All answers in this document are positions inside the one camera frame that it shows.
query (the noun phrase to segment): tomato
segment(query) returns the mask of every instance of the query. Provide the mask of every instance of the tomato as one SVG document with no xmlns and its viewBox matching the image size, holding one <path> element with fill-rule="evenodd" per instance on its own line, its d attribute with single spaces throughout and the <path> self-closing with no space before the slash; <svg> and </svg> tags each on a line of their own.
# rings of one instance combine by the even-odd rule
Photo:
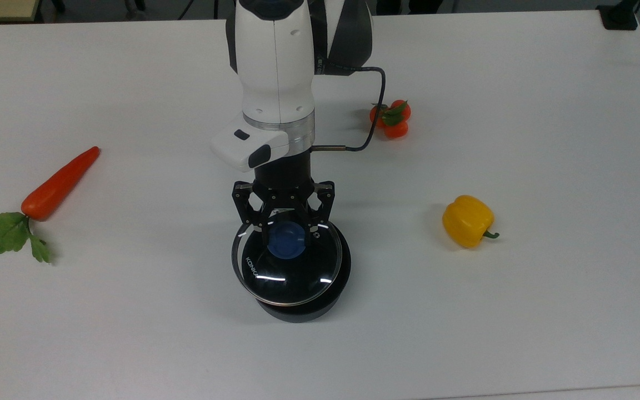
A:
<svg viewBox="0 0 640 400">
<path fill-rule="evenodd" d="M 373 122 L 374 121 L 374 114 L 377 113 L 377 106 L 372 107 L 371 111 L 369 112 L 369 122 Z M 377 119 L 377 126 L 378 128 L 383 128 L 387 125 L 384 124 L 384 121 L 382 121 L 382 112 L 379 113 L 379 119 Z"/>
<path fill-rule="evenodd" d="M 406 102 L 407 105 L 402 110 L 401 114 L 402 116 L 404 116 L 404 121 L 406 121 L 407 119 L 409 119 L 409 117 L 411 117 L 411 107 L 409 107 L 409 103 L 407 101 L 403 101 L 402 99 L 399 99 L 398 101 L 394 101 L 389 108 L 399 107 L 404 102 Z"/>
<path fill-rule="evenodd" d="M 409 132 L 409 124 L 407 124 L 406 121 L 401 121 L 396 125 L 384 128 L 384 134 L 386 134 L 389 139 L 397 139 L 407 134 L 407 132 Z"/>
</svg>

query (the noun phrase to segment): toy carrot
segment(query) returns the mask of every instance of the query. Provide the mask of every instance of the toy carrot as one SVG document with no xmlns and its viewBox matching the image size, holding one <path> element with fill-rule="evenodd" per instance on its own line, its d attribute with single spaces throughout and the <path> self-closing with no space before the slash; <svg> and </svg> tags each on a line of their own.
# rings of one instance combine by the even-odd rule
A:
<svg viewBox="0 0 640 400">
<path fill-rule="evenodd" d="M 30 239 L 34 258 L 41 263 L 50 263 L 51 253 L 46 242 L 31 233 L 29 219 L 45 221 L 61 205 L 99 155 L 100 149 L 91 147 L 31 192 L 21 203 L 21 213 L 0 213 L 0 254 L 19 251 Z"/>
</svg>

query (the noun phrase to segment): carrot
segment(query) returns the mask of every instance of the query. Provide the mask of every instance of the carrot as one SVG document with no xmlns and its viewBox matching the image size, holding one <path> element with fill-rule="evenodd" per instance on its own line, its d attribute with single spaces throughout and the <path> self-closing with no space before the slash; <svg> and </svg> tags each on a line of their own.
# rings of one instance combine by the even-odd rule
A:
<svg viewBox="0 0 640 400">
<path fill-rule="evenodd" d="M 46 220 L 61 205 L 99 155 L 100 148 L 93 146 L 74 158 L 25 198 L 21 203 L 21 212 L 37 221 Z"/>
</svg>

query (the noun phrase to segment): yellow bell pepper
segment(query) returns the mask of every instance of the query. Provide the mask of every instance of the yellow bell pepper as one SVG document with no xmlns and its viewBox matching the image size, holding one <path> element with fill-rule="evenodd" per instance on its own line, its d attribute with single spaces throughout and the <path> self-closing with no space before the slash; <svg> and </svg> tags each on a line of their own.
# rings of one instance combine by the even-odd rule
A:
<svg viewBox="0 0 640 400">
<path fill-rule="evenodd" d="M 476 247 L 483 236 L 495 239 L 499 235 L 488 232 L 495 221 L 490 208 L 478 198 L 465 194 L 446 207 L 442 221 L 449 236 L 464 247 Z"/>
</svg>

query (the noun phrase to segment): green leaf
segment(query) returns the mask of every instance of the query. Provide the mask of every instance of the green leaf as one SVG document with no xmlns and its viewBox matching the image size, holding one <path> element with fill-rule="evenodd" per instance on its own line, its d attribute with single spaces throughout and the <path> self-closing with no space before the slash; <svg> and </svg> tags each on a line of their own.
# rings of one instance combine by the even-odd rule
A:
<svg viewBox="0 0 640 400">
<path fill-rule="evenodd" d="M 0 254 L 21 250 L 29 233 L 28 217 L 23 213 L 0 213 Z"/>
<path fill-rule="evenodd" d="M 46 242 L 37 238 L 33 233 L 28 234 L 31 239 L 31 254 L 39 263 L 51 263 L 51 253 L 46 247 Z"/>
<path fill-rule="evenodd" d="M 384 121 L 384 124 L 386 124 L 387 126 L 393 127 L 399 122 L 404 121 L 404 116 L 402 116 L 401 114 L 399 114 L 398 116 L 388 116 L 385 112 L 382 116 L 382 121 Z"/>
<path fill-rule="evenodd" d="M 398 114 L 401 114 L 402 111 L 406 109 L 406 107 L 407 107 L 407 102 L 402 102 L 396 107 L 387 109 L 386 111 L 384 111 L 384 114 L 387 114 L 388 116 L 397 116 Z"/>
</svg>

